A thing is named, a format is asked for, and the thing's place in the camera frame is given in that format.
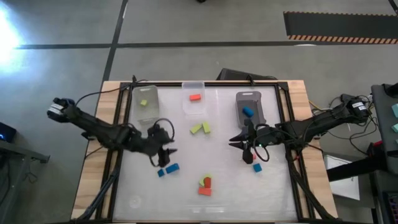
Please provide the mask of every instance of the gray floor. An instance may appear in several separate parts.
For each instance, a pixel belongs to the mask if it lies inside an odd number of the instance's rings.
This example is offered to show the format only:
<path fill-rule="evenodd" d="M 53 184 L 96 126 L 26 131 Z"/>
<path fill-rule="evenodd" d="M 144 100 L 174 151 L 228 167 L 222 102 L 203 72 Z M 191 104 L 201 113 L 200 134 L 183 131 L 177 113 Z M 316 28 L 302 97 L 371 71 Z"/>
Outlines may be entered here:
<path fill-rule="evenodd" d="M 87 142 L 70 124 L 45 112 L 54 97 L 77 99 L 98 91 L 109 49 L 6 50 L 11 44 L 111 43 L 122 0 L 0 1 L 0 122 L 15 127 L 16 143 L 50 154 L 32 165 L 39 176 L 22 189 L 10 223 L 69 219 Z M 392 14 L 385 0 L 129 0 L 119 43 L 285 41 L 283 11 Z M 110 80 L 214 80 L 224 67 L 279 79 L 304 79 L 308 96 L 324 107 L 342 93 L 368 95 L 372 84 L 395 83 L 398 47 L 345 45 L 309 47 L 213 47 L 118 49 Z M 97 96 L 81 102 L 94 113 Z M 361 130 L 332 130 L 340 136 Z M 377 133 L 355 141 L 365 149 Z M 322 137 L 326 152 L 361 157 L 345 140 Z M 371 222 L 366 176 L 361 201 L 335 198 L 345 220 Z"/>

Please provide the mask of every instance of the orange block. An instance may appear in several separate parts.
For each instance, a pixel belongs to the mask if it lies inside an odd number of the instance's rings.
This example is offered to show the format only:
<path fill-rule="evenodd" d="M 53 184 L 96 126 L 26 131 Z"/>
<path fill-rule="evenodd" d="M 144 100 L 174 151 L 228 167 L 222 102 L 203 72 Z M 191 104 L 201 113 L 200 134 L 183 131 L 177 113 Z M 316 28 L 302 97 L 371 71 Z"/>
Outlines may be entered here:
<path fill-rule="evenodd" d="M 199 187 L 198 194 L 211 196 L 211 189 Z"/>
<path fill-rule="evenodd" d="M 190 96 L 189 96 L 189 100 L 190 100 L 190 101 L 195 101 L 195 100 L 200 100 L 200 99 L 201 99 L 200 94 L 190 95 Z"/>
<path fill-rule="evenodd" d="M 210 177 L 206 177 L 204 179 L 204 183 L 205 183 L 205 188 L 211 188 L 211 178 Z"/>

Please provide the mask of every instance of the yellow-green block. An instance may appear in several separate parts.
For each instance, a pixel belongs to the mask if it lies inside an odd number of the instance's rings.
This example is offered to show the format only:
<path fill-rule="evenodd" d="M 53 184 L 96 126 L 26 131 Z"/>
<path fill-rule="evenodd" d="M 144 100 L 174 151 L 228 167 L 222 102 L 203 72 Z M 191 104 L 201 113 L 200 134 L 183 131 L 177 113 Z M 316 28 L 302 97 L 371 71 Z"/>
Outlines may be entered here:
<path fill-rule="evenodd" d="M 147 100 L 141 100 L 141 106 L 146 106 L 148 104 Z"/>
<path fill-rule="evenodd" d="M 203 130 L 205 131 L 205 134 L 210 133 L 210 126 L 207 122 L 204 122 L 203 124 L 201 124 L 203 126 Z"/>
<path fill-rule="evenodd" d="M 205 174 L 205 175 L 200 179 L 200 181 L 199 181 L 199 184 L 200 184 L 202 187 L 205 186 L 205 178 L 206 178 L 206 177 L 212 178 L 211 174 Z"/>
<path fill-rule="evenodd" d="M 201 129 L 201 124 L 195 125 L 193 128 L 191 128 L 191 133 L 195 134 Z"/>

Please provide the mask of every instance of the clear plastic container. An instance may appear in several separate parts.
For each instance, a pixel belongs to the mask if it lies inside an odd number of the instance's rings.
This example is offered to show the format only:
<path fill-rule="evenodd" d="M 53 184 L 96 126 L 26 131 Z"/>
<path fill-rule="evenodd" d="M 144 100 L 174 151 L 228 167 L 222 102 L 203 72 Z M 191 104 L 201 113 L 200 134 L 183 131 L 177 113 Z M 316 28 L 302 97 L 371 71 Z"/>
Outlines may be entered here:
<path fill-rule="evenodd" d="M 200 94 L 201 99 L 191 101 L 190 96 L 197 94 Z M 206 112 L 205 82 L 182 83 L 182 108 L 187 115 Z"/>
<path fill-rule="evenodd" d="M 159 97 L 154 85 L 136 87 L 132 90 L 133 116 L 140 123 L 151 123 L 159 119 Z"/>

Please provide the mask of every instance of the blue cube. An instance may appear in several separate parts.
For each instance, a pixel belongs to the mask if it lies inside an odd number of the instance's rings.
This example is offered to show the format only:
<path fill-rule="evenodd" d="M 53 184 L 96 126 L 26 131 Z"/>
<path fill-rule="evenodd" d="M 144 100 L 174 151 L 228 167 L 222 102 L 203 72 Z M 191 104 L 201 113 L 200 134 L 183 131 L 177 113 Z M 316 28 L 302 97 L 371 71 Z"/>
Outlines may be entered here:
<path fill-rule="evenodd" d="M 255 172 L 260 172 L 262 171 L 261 165 L 260 164 L 254 164 L 253 169 Z"/>
<path fill-rule="evenodd" d="M 172 172 L 174 172 L 176 170 L 179 170 L 179 169 L 180 169 L 180 167 L 178 166 L 178 163 L 175 163 L 175 164 L 169 166 L 168 168 L 166 168 L 166 173 L 169 174 L 169 173 L 172 173 Z"/>
<path fill-rule="evenodd" d="M 398 103 L 396 105 L 392 106 L 392 110 L 393 110 L 396 118 L 398 118 Z"/>
<path fill-rule="evenodd" d="M 396 133 L 398 133 L 398 124 L 394 125 L 394 126 L 392 127 L 392 129 L 393 129 Z"/>
<path fill-rule="evenodd" d="M 164 176 L 163 169 L 160 169 L 159 171 L 157 171 L 157 175 L 159 175 L 159 177 L 163 177 Z"/>
<path fill-rule="evenodd" d="M 251 118 L 251 117 L 253 117 L 253 115 L 254 115 L 253 110 L 250 109 L 250 108 L 248 108 L 247 106 L 245 106 L 245 107 L 243 108 L 243 113 L 244 113 L 244 115 L 246 115 L 248 118 Z"/>

